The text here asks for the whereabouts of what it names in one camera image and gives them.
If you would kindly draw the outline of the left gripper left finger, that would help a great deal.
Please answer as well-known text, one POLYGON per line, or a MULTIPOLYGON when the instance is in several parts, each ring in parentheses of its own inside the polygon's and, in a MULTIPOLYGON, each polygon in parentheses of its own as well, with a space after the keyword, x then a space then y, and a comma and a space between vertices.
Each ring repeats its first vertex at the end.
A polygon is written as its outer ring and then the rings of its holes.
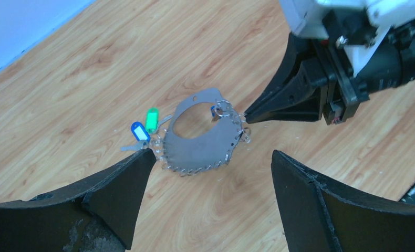
POLYGON ((28 201, 0 203, 0 251, 126 251, 156 157, 122 161, 28 201))

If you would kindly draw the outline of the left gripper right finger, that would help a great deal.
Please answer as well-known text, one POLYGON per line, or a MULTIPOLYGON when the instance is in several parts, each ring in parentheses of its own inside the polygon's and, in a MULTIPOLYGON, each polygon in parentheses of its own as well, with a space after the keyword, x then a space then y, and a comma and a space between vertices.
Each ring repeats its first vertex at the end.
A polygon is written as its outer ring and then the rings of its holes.
POLYGON ((415 205, 353 188, 279 150, 271 172, 289 251, 415 251, 415 205))

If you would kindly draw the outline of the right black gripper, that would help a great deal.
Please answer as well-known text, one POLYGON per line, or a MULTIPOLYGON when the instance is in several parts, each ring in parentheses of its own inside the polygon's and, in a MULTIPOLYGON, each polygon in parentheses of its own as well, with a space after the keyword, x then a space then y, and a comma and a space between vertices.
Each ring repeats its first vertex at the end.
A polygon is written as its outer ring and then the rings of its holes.
POLYGON ((280 67, 245 110, 245 120, 339 124, 353 117, 371 94, 413 80, 415 20, 391 29, 356 76, 343 48, 290 32, 280 67))

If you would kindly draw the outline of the metal keyring plate with rings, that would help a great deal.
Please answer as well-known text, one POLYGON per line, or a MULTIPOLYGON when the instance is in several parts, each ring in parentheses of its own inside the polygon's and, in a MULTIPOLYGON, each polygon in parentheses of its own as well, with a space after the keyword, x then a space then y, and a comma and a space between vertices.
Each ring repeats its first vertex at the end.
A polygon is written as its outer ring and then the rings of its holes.
POLYGON ((162 169, 180 176, 193 176, 228 165, 239 143, 250 141, 251 130, 243 125, 244 122, 217 88, 207 88, 188 96, 176 106, 164 136, 159 139, 158 157, 162 169), (178 136, 174 131, 177 119, 200 103, 213 104, 215 125, 196 138, 178 136))

